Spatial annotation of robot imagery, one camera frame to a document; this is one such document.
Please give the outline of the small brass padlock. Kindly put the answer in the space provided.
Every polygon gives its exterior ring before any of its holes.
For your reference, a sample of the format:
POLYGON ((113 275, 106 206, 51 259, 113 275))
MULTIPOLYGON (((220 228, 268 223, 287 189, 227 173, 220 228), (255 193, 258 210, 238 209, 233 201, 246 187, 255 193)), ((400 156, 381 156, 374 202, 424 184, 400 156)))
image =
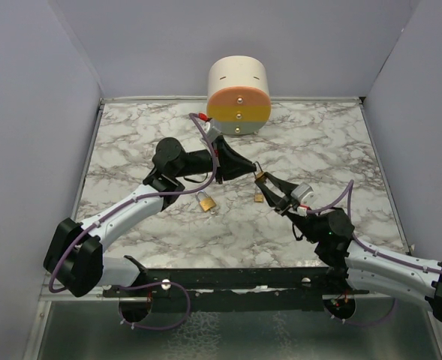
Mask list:
POLYGON ((256 203, 263 203, 264 202, 264 195, 258 187, 256 187, 254 189, 254 201, 256 203))
POLYGON ((266 182, 266 175, 263 171, 262 166, 258 161, 254 162, 255 165, 255 171, 254 171, 254 180, 259 183, 265 183, 266 182))

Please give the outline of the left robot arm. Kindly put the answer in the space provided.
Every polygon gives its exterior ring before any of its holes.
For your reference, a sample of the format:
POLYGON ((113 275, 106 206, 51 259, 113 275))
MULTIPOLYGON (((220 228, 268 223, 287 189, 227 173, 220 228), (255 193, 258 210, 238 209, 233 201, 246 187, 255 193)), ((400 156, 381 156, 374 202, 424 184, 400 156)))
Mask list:
POLYGON ((164 138, 152 162, 143 183, 123 200, 80 222, 66 218, 57 226, 43 267, 62 289, 81 297, 95 287, 120 286, 128 295, 138 296, 146 287, 145 268, 130 256, 105 256, 108 247, 139 222, 174 204, 185 192, 180 178, 210 173, 222 183, 256 169, 222 136, 206 150, 192 152, 186 152, 177 139, 164 138))

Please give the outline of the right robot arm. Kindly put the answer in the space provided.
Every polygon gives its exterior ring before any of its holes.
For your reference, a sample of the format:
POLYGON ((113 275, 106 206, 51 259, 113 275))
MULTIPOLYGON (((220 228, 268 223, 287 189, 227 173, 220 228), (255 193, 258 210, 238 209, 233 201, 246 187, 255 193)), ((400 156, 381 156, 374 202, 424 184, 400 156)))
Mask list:
POLYGON ((306 183, 293 184, 269 172, 257 174, 254 183, 269 207, 290 220, 296 239, 312 243, 332 269, 325 275, 331 292, 350 288, 384 294, 425 308, 442 323, 442 261, 396 253, 357 238, 351 208, 338 207, 352 197, 352 182, 318 209, 310 206, 313 190, 306 183))

